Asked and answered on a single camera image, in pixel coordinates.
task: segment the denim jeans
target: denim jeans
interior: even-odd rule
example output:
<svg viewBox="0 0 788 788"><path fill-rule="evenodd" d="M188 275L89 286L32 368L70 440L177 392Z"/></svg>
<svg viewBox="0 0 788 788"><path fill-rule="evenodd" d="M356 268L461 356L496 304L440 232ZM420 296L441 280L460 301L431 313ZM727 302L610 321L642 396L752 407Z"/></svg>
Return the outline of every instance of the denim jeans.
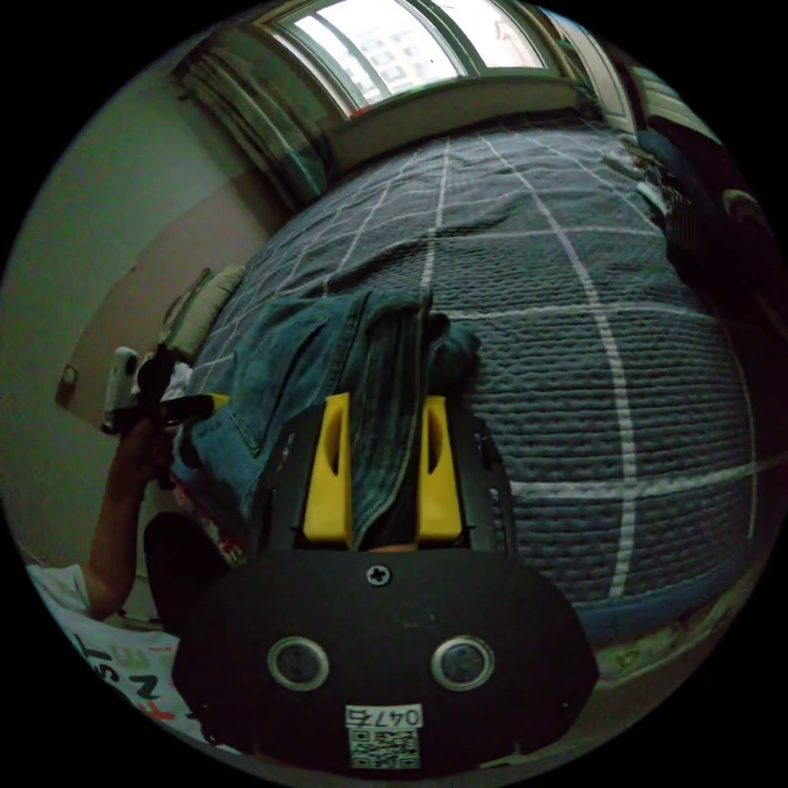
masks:
<svg viewBox="0 0 788 788"><path fill-rule="evenodd" d="M431 312L429 293L272 300L239 342L216 393L229 403L193 428L200 470L172 468L218 522L245 540L259 477L284 424L350 393L355 546L389 511L412 468L428 394L451 394L479 348Z"/></svg>

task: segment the hand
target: hand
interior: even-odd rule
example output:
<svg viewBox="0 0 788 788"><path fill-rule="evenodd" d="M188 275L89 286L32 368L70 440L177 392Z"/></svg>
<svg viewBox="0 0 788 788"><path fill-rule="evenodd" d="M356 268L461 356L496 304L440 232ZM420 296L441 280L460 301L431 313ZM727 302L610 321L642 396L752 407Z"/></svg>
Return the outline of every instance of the hand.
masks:
<svg viewBox="0 0 788 788"><path fill-rule="evenodd" d="M141 495L157 468L172 465L174 428L144 419L121 438L109 469L108 486L118 493Z"/></svg>

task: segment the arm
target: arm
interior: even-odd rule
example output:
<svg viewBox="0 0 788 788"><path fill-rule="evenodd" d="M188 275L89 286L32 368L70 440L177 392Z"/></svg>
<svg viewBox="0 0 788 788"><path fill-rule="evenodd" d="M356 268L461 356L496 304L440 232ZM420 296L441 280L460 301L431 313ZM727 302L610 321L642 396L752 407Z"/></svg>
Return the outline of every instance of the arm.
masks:
<svg viewBox="0 0 788 788"><path fill-rule="evenodd" d="M93 618L117 613L134 587L145 487L172 463L172 437L149 419L125 436L110 465L90 557L80 564Z"/></svg>

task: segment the window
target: window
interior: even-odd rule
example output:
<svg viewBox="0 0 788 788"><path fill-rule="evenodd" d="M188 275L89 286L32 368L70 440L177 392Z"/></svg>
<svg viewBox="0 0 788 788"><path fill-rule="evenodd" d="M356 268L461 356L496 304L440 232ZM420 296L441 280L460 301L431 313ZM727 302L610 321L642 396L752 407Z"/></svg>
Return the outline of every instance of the window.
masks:
<svg viewBox="0 0 788 788"><path fill-rule="evenodd" d="M494 69L558 73L528 23L510 0L315 0L273 24L361 108Z"/></svg>
<svg viewBox="0 0 788 788"><path fill-rule="evenodd" d="M404 80L407 74L405 73L405 69L401 66L394 66L393 68L387 68L385 71L381 71L380 76L386 82L395 82L397 80Z"/></svg>
<svg viewBox="0 0 788 788"><path fill-rule="evenodd" d="M387 63L394 62L394 56L390 52L381 52L379 55L373 55L370 60L373 66L385 66Z"/></svg>
<svg viewBox="0 0 788 788"><path fill-rule="evenodd" d="M490 68L544 68L520 27L491 0L433 0Z"/></svg>

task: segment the bed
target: bed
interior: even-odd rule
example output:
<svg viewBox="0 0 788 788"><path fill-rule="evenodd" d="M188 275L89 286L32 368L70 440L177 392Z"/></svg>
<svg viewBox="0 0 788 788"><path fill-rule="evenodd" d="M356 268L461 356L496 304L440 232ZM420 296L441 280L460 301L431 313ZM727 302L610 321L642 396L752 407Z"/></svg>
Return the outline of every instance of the bed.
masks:
<svg viewBox="0 0 788 788"><path fill-rule="evenodd" d="M186 392L227 388L276 296L432 288L481 340L465 404L504 457L520 556L599 648L712 609L786 510L784 346L679 280L635 182L602 162L617 147L577 112L508 116L350 173L250 260ZM211 501L178 493L222 543Z"/></svg>

